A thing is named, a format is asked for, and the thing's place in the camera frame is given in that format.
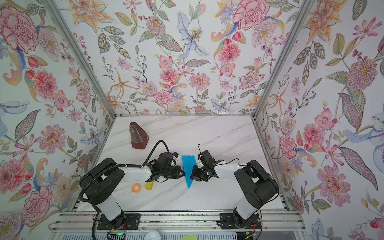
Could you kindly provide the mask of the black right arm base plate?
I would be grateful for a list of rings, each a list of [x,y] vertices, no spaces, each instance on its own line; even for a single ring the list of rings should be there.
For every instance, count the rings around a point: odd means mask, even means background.
[[[262,228],[262,221],[258,214],[252,214],[247,219],[242,219],[234,213],[221,213],[217,225],[222,230],[259,230]]]

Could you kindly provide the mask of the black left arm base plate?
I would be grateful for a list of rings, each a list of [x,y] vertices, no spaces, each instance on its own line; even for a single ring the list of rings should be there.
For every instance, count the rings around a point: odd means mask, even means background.
[[[108,220],[102,215],[97,230],[138,230],[140,218],[140,214],[121,213],[114,220]]]

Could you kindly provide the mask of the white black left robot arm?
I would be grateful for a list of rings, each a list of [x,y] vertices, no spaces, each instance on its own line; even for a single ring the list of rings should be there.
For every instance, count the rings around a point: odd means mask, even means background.
[[[120,183],[155,182],[160,178],[179,179],[186,175],[182,167],[177,165],[182,157],[174,152],[164,152],[158,159],[142,165],[117,164],[107,158],[84,175],[79,185],[79,200],[89,203],[108,221],[114,221],[123,214],[123,210],[112,196]]]

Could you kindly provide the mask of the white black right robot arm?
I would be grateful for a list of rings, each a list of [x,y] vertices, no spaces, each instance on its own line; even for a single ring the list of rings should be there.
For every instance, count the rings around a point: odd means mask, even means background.
[[[265,204],[280,194],[276,180],[256,160],[241,164],[239,159],[229,162],[215,160],[209,151],[198,155],[199,164],[193,166],[190,179],[207,182],[211,178],[226,178],[237,181],[244,197],[234,209],[234,218],[246,221]]]

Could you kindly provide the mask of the blue square paper sheet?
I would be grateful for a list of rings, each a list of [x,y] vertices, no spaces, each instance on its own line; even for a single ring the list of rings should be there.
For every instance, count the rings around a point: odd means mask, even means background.
[[[190,179],[194,166],[197,165],[195,156],[182,156],[183,162],[183,171],[185,172],[185,180],[187,188],[189,189],[193,183],[193,180]]]

